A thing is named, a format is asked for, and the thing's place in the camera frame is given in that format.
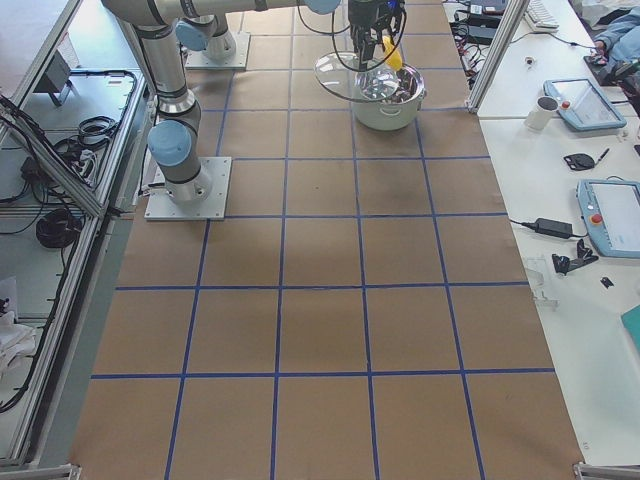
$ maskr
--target brown paper floor covering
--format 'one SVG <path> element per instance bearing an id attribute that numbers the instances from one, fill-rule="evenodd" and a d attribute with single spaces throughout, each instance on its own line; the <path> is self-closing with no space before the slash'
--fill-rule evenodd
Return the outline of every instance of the brown paper floor covering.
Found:
<path id="1" fill-rule="evenodd" d="M 331 42 L 294 9 L 229 16 L 246 72 L 189 73 L 200 154 L 234 158 L 227 218 L 139 206 L 71 454 L 88 479 L 573 478 L 442 5 L 407 8 L 428 95 L 399 131 L 316 84 Z"/>

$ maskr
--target small black object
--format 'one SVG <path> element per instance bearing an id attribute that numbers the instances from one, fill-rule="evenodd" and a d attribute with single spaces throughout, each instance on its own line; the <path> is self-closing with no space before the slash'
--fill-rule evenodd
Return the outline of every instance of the small black object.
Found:
<path id="1" fill-rule="evenodd" d="M 530 228 L 541 235 L 548 235 L 557 238 L 573 237 L 573 226 L 570 223 L 549 220 L 548 218 L 538 218 L 535 222 L 522 222 L 520 225 Z"/>
<path id="2" fill-rule="evenodd" d="M 563 158 L 564 161 L 567 162 L 569 168 L 575 172 L 580 172 L 582 170 L 591 170 L 596 166 L 596 162 L 593 160 L 593 158 L 586 153 L 573 153 Z"/>
<path id="3" fill-rule="evenodd" d="M 45 248 L 65 248 L 75 242 L 82 222 L 64 208 L 47 213 L 36 223 L 36 238 Z"/>
<path id="4" fill-rule="evenodd" d="M 584 61 L 591 65 L 598 65 L 599 67 L 603 67 L 608 63 L 607 58 L 599 53 L 585 56 Z"/>
<path id="5" fill-rule="evenodd" d="M 582 238 L 578 240 L 576 249 L 578 251 L 578 258 L 584 259 L 593 256 L 593 250 L 584 244 L 584 240 Z"/>
<path id="6" fill-rule="evenodd" d="M 567 273 L 577 270 L 578 268 L 582 268 L 585 265 L 589 265 L 590 263 L 595 262 L 600 257 L 593 254 L 593 250 L 584 244 L 584 240 L 580 239 L 577 244 L 577 254 L 578 258 L 571 260 L 569 257 L 556 255 L 555 253 L 551 255 L 551 260 L 553 261 L 553 268 L 556 273 L 562 273 L 566 275 Z"/>
<path id="7" fill-rule="evenodd" d="M 33 157 L 25 158 L 24 163 L 20 167 L 20 176 L 29 183 L 35 183 L 48 178 Z"/>
<path id="8" fill-rule="evenodd" d="M 609 277 L 602 277 L 600 283 L 603 284 L 605 288 L 613 287 L 613 282 Z"/>

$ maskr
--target teal object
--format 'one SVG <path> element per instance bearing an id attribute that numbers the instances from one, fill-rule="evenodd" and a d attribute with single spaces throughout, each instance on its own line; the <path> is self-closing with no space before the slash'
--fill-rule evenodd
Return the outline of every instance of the teal object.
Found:
<path id="1" fill-rule="evenodd" d="M 340 0 L 306 0 L 304 3 L 312 12 L 327 15 L 338 8 Z"/>
<path id="2" fill-rule="evenodd" d="M 176 25 L 178 40 L 189 50 L 201 52 L 209 45 L 209 38 L 202 27 L 180 20 Z"/>
<path id="3" fill-rule="evenodd" d="M 640 305 L 623 314 L 622 323 L 640 351 Z"/>

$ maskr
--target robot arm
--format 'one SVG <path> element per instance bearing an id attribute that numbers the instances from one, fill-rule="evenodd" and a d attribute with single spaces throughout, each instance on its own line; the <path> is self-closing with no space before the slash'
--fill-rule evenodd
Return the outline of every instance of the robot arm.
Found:
<path id="1" fill-rule="evenodd" d="M 147 139 L 162 170 L 168 194 L 175 202 L 204 200 L 211 178 L 196 155 L 200 107 L 187 88 L 178 51 L 174 20 L 216 22 L 216 16 L 242 11 L 295 7 L 304 3 L 313 12 L 333 12 L 341 0 L 102 0 L 123 22 L 132 25 L 148 80 L 154 85 L 158 110 L 164 120 L 151 129 Z M 401 31 L 404 0 L 348 0 L 354 50 L 360 66 L 373 58 L 383 33 L 392 38 Z"/>
<path id="2" fill-rule="evenodd" d="M 391 38 L 400 33 L 404 15 L 404 0 L 349 0 L 351 40 L 360 69 L 373 58 L 385 33 Z"/>
<path id="3" fill-rule="evenodd" d="M 271 8 L 295 7 L 297 0 L 102 0 L 121 20 L 134 25 L 171 25 L 181 17 L 197 18 L 215 13 L 263 11 Z M 340 0 L 302 0 L 319 14 L 331 13 Z"/>

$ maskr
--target black clamp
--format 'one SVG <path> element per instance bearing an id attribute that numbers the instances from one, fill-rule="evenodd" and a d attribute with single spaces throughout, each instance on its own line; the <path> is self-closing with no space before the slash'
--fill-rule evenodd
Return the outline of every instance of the black clamp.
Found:
<path id="1" fill-rule="evenodd" d="M 600 283 L 602 285 L 604 285 L 604 288 L 609 288 L 609 287 L 613 287 L 613 282 L 611 281 L 611 279 L 609 277 L 602 277 L 600 279 Z"/>
<path id="2" fill-rule="evenodd" d="M 596 162 L 593 160 L 593 157 L 586 153 L 572 153 L 571 155 L 566 155 L 562 158 L 574 172 L 590 170 L 596 166 Z"/>
<path id="3" fill-rule="evenodd" d="M 556 255 L 555 253 L 551 255 L 551 259 L 553 260 L 553 268 L 556 273 L 562 273 L 566 275 L 567 273 L 577 270 L 578 268 L 582 268 L 585 265 L 589 265 L 590 263 L 595 262 L 600 257 L 593 254 L 593 250 L 589 247 L 586 247 L 584 244 L 584 240 L 580 239 L 577 245 L 578 250 L 578 258 L 571 260 L 569 257 Z"/>

